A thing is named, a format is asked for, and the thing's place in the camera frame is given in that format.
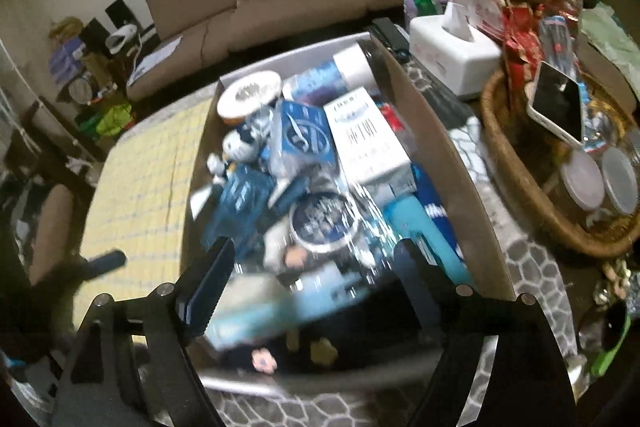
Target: metal bolt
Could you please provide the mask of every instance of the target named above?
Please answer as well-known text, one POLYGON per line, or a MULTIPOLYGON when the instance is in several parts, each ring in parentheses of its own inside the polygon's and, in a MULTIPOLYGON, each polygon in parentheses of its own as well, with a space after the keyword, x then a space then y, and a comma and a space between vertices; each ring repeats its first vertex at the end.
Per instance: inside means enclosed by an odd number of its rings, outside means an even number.
POLYGON ((522 302, 524 302, 527 306, 533 306, 536 302, 536 298, 531 295, 530 293, 523 293, 520 296, 520 299, 522 300, 522 302))
POLYGON ((470 297, 474 294, 474 289, 466 284, 459 284, 456 286, 456 293, 461 297, 470 297))
POLYGON ((111 300, 111 295, 108 293, 101 293, 94 299, 94 304, 98 307, 104 306, 111 300))
POLYGON ((167 296, 174 291, 174 285, 170 282, 163 282, 156 288, 158 295, 161 297, 167 296))

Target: patterned tablecloth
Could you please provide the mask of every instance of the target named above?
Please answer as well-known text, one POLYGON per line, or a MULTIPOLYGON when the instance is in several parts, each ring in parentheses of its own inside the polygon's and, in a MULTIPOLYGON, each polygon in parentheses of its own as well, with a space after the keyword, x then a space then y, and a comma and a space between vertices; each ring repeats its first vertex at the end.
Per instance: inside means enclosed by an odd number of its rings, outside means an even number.
MULTIPOLYGON (((414 62, 407 66, 407 71, 414 85, 430 101, 432 107, 437 105, 434 94, 438 93, 441 86, 429 79, 425 71, 414 62)), ((139 137, 141 133, 145 133, 145 137, 148 136, 149 131, 157 129, 172 116, 184 114, 185 110, 193 110, 202 102, 210 100, 214 90, 215 84, 207 86, 159 111, 130 130, 116 149, 125 148, 130 140, 139 137)), ((434 110, 440 116, 438 108, 434 107, 434 110)), ((562 355, 575 354, 577 346, 572 312, 558 264, 544 245, 537 243, 522 229, 503 203, 481 156, 479 121, 475 117, 465 117, 460 121, 460 118, 451 119, 444 114, 441 118, 476 184, 494 226, 516 294, 527 292, 536 296, 545 311, 562 355), (451 123, 456 119, 462 125, 451 123)), ((496 343, 497 337, 485 339, 476 377, 459 426, 466 425, 478 416, 491 374, 496 343)), ((209 396, 229 426, 397 427, 408 420, 424 390, 423 383, 415 383, 378 393, 336 393, 276 399, 209 391, 209 396)), ((152 385, 148 387, 148 391, 150 404, 160 403, 152 398, 152 385)), ((161 409, 155 410, 154 415, 158 420, 170 425, 168 417, 161 409)))

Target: white smartphone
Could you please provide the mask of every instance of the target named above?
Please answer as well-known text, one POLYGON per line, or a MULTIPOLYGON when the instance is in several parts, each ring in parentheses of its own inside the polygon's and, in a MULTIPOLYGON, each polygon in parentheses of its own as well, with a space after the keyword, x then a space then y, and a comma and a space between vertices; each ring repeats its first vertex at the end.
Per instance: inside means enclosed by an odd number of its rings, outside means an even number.
POLYGON ((527 114, 572 147, 583 147, 584 108, 580 88, 574 79, 548 62, 541 62, 536 71, 527 114))

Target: black speaker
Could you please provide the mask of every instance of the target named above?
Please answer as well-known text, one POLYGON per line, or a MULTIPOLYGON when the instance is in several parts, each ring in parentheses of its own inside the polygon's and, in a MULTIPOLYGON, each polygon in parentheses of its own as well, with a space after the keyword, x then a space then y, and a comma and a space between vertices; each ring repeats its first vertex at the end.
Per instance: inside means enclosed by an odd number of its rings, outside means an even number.
POLYGON ((105 10, 113 25, 116 26, 116 29, 122 28, 127 24, 135 24, 138 27, 139 31, 142 31, 142 27, 136 19, 136 16, 133 15, 133 12, 129 9, 129 7, 124 3, 123 0, 115 0, 111 5, 107 7, 105 10))
POLYGON ((99 53, 105 57, 111 57, 104 41, 109 36, 107 28, 102 26, 98 19, 91 19, 80 32, 80 40, 90 52, 99 53))

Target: yellow checkered cloth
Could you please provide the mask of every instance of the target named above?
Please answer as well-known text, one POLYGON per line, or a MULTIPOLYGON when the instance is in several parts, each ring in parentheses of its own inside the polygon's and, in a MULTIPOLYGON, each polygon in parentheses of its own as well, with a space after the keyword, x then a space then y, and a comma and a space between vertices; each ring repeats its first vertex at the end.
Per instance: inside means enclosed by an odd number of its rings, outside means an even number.
POLYGON ((118 144, 110 153, 86 219, 80 255, 118 248, 127 265, 82 285, 74 324, 95 296, 116 300, 148 295, 180 275, 189 188, 211 100, 118 144))

